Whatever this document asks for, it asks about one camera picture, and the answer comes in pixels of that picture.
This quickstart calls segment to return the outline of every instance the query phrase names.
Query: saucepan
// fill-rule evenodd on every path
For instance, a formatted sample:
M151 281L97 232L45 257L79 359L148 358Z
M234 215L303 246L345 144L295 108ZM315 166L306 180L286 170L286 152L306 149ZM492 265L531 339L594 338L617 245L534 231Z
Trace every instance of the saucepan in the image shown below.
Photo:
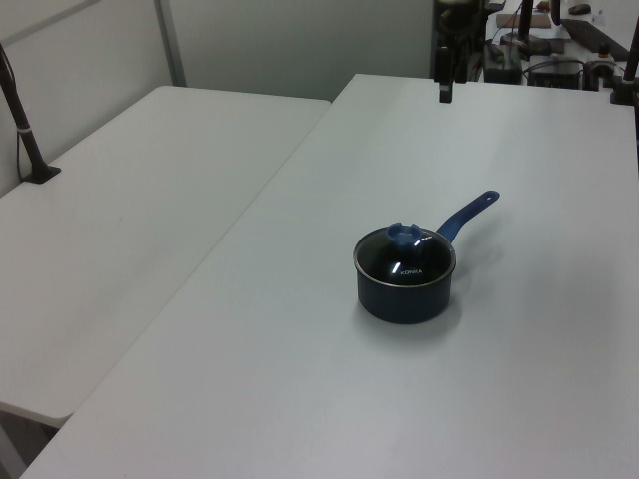
M456 255L452 242L468 221L499 198L489 191L436 231L396 223L363 237L355 247L359 301L384 321L416 324L435 318L450 302Z

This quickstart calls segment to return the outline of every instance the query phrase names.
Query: blue handle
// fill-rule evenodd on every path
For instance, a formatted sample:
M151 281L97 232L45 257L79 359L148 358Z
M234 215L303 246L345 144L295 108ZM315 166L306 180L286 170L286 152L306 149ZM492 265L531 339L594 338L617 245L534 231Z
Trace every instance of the blue handle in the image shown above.
M450 242L453 242L459 233L459 230L461 230L461 227L483 212L490 205L495 203L498 199L498 192L484 193L446 220L444 224L439 227L437 232Z

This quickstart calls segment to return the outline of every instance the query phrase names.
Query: cable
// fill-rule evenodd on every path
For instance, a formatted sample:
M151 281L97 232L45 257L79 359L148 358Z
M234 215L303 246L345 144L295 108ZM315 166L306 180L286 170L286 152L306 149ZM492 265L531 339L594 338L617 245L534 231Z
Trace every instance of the cable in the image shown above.
M550 61L547 61L547 62L538 63L536 65L533 65L532 67L526 68L521 73L523 75L523 74L526 74L526 73L531 72L533 70L537 70L539 68L548 67L548 66L551 66L551 65L559 65L559 64L562 64L562 63L579 63L581 65L581 67L582 67L582 70L585 69L585 67L586 67L586 64L584 62L582 62L581 60L576 60L576 59L574 59L574 60L570 60L570 59L561 60L561 59L557 59L557 60L550 60Z

